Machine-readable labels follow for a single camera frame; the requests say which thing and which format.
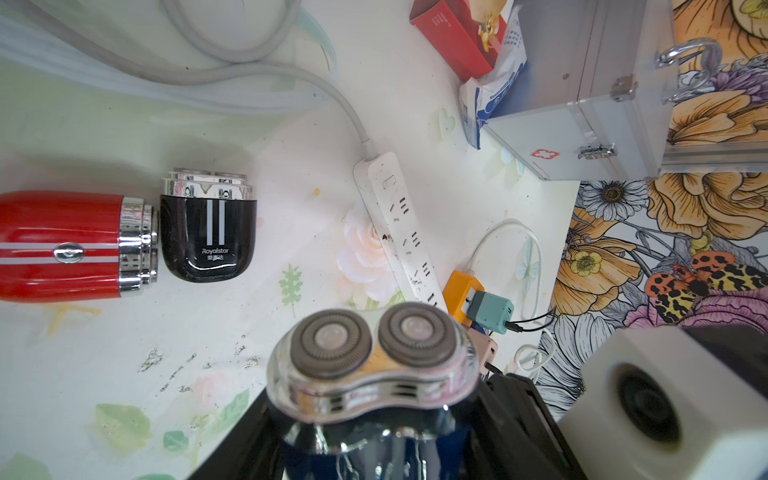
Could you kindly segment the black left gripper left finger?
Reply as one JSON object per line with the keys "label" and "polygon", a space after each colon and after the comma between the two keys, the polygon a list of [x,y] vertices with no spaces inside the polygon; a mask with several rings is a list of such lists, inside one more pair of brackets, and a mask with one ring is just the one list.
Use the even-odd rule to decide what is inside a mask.
{"label": "black left gripper left finger", "polygon": [[188,479],[282,479],[281,440],[272,413],[272,404],[263,390]]}

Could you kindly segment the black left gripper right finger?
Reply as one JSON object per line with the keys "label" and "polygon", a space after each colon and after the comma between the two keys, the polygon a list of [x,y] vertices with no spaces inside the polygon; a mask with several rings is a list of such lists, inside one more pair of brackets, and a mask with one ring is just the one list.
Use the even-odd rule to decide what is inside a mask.
{"label": "black left gripper right finger", "polygon": [[469,479],[587,478],[531,379],[478,383],[467,440]]}

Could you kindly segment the white power strip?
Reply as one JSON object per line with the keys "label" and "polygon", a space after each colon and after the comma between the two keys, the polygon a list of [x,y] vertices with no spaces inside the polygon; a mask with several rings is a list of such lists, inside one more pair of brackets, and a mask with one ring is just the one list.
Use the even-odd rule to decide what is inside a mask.
{"label": "white power strip", "polygon": [[426,236],[397,156],[388,152],[362,160],[353,176],[404,299],[444,310]]}

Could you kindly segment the black silver shaver head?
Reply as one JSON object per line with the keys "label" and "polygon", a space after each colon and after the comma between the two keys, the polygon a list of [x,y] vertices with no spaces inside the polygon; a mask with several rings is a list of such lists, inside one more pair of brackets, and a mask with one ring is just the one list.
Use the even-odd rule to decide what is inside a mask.
{"label": "black silver shaver head", "polygon": [[168,270],[192,283],[233,279],[250,265],[257,200],[244,174],[177,168],[160,196],[160,241]]}

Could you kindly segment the blue device on left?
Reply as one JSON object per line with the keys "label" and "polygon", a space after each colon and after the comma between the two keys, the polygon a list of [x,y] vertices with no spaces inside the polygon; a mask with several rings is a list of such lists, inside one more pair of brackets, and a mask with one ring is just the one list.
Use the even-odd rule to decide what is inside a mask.
{"label": "blue device on left", "polygon": [[267,366],[285,475],[455,479],[479,380],[472,340],[435,306],[311,314]]}

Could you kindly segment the orange power strip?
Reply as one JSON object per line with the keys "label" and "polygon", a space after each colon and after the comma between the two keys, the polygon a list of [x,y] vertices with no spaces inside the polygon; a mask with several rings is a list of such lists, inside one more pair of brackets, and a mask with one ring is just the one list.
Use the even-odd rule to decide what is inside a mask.
{"label": "orange power strip", "polygon": [[443,290],[447,312],[460,325],[470,328],[473,320],[468,316],[469,307],[478,292],[485,288],[472,275],[454,270]]}

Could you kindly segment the blue white tissue pack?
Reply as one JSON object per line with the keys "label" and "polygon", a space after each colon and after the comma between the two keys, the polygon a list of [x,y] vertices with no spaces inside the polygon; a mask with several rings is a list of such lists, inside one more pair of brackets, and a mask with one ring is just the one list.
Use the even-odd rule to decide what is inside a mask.
{"label": "blue white tissue pack", "polygon": [[519,13],[515,4],[507,21],[506,31],[494,69],[480,77],[470,78],[459,89],[460,113],[468,144],[479,150],[480,131],[491,118],[526,65],[527,55],[521,32]]}

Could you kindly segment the silver first aid case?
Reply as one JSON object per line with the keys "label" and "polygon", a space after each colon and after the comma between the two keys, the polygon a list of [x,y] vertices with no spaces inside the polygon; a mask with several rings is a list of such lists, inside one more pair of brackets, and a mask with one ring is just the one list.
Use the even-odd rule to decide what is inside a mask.
{"label": "silver first aid case", "polygon": [[711,38],[679,42],[669,1],[518,1],[527,62],[485,131],[539,178],[660,173],[673,108],[717,74]]}

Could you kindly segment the red white bandage box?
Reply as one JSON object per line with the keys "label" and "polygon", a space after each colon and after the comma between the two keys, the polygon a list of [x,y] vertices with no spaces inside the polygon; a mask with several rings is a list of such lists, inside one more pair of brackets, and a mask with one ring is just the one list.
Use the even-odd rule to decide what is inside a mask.
{"label": "red white bandage box", "polygon": [[465,82],[493,70],[512,5],[508,0],[415,0],[409,21]]}

